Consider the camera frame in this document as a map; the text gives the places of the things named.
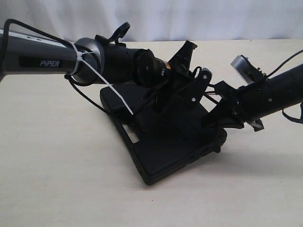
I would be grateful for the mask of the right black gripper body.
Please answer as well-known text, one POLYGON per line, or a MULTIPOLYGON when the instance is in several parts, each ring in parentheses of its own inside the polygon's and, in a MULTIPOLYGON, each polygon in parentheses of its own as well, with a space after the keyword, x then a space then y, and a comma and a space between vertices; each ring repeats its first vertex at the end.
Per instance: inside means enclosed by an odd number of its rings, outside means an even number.
POLYGON ((221 97, 221 100, 213 110, 222 110, 230 112, 232 115, 239 118, 243 123, 251 120, 242 106, 240 95, 237 90, 224 81, 220 81, 214 85, 216 95, 221 97))

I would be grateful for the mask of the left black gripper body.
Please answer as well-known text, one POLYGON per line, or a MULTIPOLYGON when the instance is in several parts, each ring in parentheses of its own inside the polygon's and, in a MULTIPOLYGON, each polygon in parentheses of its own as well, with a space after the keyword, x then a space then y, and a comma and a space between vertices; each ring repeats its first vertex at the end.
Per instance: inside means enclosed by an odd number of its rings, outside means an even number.
POLYGON ((161 72, 164 81, 156 85, 152 90, 153 110, 162 112, 168 107, 169 102, 185 92, 196 82, 201 67, 190 70, 191 57, 173 56, 168 62, 164 62, 161 72))

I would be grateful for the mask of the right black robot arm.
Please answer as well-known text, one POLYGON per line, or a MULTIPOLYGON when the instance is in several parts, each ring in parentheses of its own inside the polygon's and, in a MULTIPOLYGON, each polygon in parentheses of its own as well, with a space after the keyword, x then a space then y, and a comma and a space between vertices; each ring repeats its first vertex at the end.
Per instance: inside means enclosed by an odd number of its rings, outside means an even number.
POLYGON ((299 65, 271 79, 233 88, 225 81, 214 86, 221 97, 217 106, 202 117, 203 128, 263 129, 258 120, 303 101, 303 66, 299 65))

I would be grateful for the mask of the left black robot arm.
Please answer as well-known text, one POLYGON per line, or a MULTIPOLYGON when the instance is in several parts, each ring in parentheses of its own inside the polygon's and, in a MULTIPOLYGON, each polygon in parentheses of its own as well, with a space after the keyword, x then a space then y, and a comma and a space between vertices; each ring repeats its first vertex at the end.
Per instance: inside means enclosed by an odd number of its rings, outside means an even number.
POLYGON ((0 75, 63 73, 72 84, 133 83, 149 89, 147 101, 161 111, 174 96, 180 96, 193 109, 200 101, 192 94, 195 83, 190 71, 196 45, 186 41, 178 52, 164 61, 149 49, 130 49, 119 42, 122 35, 81 38, 74 43, 49 34, 33 36, 0 32, 0 75))

